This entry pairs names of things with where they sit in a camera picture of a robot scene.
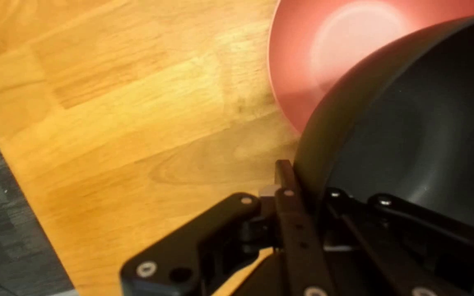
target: wood grain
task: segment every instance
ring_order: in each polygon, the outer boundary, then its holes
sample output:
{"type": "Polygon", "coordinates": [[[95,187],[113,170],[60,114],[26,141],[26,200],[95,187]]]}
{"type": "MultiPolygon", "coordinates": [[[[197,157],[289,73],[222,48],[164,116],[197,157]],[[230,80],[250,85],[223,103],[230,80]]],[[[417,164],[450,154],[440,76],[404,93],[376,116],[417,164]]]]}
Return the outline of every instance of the wood grain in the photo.
{"type": "Polygon", "coordinates": [[[82,296],[120,295],[129,256],[291,157],[274,0],[3,4],[0,150],[82,296]]]}

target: pink bowl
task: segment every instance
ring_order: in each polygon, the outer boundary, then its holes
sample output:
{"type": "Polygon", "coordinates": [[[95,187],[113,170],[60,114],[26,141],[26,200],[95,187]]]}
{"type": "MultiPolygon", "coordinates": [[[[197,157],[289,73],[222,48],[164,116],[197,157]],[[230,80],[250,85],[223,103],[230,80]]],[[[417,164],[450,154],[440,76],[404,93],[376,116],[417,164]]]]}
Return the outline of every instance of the pink bowl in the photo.
{"type": "Polygon", "coordinates": [[[281,0],[269,34],[269,83],[296,132],[360,60],[408,34],[474,16],[474,0],[281,0]]]}

